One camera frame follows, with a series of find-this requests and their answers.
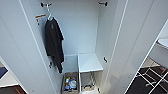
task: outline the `wooden floor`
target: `wooden floor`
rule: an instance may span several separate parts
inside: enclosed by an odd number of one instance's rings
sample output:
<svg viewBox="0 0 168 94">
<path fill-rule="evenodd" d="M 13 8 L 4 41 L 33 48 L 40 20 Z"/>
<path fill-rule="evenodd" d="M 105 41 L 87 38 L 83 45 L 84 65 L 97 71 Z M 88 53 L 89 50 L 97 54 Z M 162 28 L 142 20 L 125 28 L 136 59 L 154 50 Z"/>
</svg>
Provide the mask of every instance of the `wooden floor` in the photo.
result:
<svg viewBox="0 0 168 94">
<path fill-rule="evenodd" d="M 14 87 L 0 88 L 0 94 L 18 94 Z"/>
</svg>

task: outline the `hanging coat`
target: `hanging coat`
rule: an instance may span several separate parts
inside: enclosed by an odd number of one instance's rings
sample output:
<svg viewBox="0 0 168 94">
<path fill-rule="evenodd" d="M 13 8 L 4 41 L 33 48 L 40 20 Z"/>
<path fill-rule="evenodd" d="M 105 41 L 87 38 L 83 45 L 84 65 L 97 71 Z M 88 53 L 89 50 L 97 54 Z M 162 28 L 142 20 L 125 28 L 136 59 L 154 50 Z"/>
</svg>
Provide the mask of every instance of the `hanging coat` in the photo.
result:
<svg viewBox="0 0 168 94">
<path fill-rule="evenodd" d="M 64 61 L 64 54 L 62 50 L 63 36 L 58 23 L 54 18 L 51 21 L 47 20 L 46 22 L 45 40 L 47 55 L 52 57 L 54 66 L 56 65 L 59 73 L 62 73 L 63 68 L 61 63 Z"/>
</svg>

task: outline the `storage box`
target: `storage box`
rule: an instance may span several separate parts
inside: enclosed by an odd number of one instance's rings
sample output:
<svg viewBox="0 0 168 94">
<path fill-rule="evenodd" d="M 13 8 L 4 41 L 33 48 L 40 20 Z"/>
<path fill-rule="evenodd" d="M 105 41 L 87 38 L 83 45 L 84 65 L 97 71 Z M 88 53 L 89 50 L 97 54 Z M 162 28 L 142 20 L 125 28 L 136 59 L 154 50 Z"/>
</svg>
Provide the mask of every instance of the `storage box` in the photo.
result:
<svg viewBox="0 0 168 94">
<path fill-rule="evenodd" d="M 65 90 L 65 80 L 67 77 L 76 79 L 76 89 L 70 90 L 70 91 L 64 91 Z M 78 72 L 65 73 L 65 75 L 63 76 L 63 81 L 62 81 L 62 88 L 61 88 L 62 94 L 79 94 L 79 79 L 78 78 L 79 78 Z"/>
</svg>

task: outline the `hanging rod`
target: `hanging rod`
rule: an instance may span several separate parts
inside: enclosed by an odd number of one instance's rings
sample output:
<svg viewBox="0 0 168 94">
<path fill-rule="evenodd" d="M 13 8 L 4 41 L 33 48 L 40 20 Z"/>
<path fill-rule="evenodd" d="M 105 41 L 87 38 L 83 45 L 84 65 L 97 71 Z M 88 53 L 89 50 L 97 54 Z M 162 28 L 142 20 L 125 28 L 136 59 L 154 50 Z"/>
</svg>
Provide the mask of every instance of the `hanging rod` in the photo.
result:
<svg viewBox="0 0 168 94">
<path fill-rule="evenodd" d="M 51 4 L 44 4 L 44 3 L 41 3 L 41 7 L 44 7 L 44 6 L 51 6 L 52 5 L 52 3 Z"/>
<path fill-rule="evenodd" d="M 105 2 L 105 3 L 101 3 L 101 2 L 98 2 L 99 4 L 104 4 L 104 6 L 107 6 L 107 2 Z"/>
</svg>

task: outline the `wardrobe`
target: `wardrobe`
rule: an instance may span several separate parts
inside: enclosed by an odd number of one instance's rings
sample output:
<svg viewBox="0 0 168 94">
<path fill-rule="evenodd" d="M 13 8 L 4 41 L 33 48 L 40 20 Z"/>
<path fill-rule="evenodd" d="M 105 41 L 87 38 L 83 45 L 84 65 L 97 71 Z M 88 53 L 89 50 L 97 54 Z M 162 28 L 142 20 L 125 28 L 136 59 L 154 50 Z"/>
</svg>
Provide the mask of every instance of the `wardrobe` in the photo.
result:
<svg viewBox="0 0 168 94">
<path fill-rule="evenodd" d="M 41 3 L 51 4 L 64 36 L 62 74 L 46 55 L 49 13 Z M 102 67 L 94 71 L 99 92 L 124 94 L 156 42 L 167 9 L 167 0 L 1 0 L 0 56 L 28 94 L 60 94 L 63 74 L 79 71 L 78 56 L 93 53 Z"/>
</svg>

